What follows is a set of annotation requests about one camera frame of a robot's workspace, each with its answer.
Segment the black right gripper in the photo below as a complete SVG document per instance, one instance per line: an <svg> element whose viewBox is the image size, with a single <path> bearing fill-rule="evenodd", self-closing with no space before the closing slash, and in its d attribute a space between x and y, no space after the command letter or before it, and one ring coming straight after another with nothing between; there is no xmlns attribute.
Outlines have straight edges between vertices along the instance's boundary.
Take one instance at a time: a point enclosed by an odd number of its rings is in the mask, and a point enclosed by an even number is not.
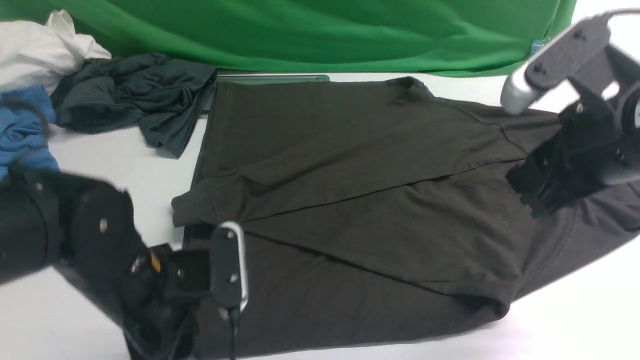
<svg viewBox="0 0 640 360"><path fill-rule="evenodd" d="M534 217L555 214L604 189L639 180L639 96L617 109L621 136L613 140L588 129L582 114L542 142L506 180Z"/></svg>

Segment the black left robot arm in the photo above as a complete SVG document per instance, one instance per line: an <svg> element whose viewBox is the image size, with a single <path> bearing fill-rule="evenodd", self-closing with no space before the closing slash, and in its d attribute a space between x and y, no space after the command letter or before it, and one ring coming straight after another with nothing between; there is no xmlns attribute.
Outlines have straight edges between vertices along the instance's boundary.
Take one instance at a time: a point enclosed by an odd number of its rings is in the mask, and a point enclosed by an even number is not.
<svg viewBox="0 0 640 360"><path fill-rule="evenodd" d="M118 326L133 360L192 360L193 300L170 297L169 244L148 246L130 194L109 182L13 164L1 181L1 284L47 268Z"/></svg>

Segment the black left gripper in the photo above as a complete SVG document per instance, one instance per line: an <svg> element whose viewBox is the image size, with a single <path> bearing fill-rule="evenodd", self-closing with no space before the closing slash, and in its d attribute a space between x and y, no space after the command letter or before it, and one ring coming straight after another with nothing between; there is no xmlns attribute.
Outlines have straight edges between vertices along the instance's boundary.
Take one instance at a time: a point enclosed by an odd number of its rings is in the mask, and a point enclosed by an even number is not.
<svg viewBox="0 0 640 360"><path fill-rule="evenodd" d="M118 250L122 331L132 360L194 360L197 312L206 296L210 255L126 245Z"/></svg>

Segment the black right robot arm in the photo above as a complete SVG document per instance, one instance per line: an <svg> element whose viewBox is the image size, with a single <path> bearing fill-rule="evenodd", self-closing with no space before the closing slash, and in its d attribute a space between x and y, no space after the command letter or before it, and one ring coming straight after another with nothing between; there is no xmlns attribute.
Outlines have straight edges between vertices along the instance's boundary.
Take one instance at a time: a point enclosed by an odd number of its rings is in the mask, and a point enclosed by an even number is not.
<svg viewBox="0 0 640 360"><path fill-rule="evenodd" d="M639 84L609 99L582 95L558 116L561 128L506 174L535 218L639 179Z"/></svg>

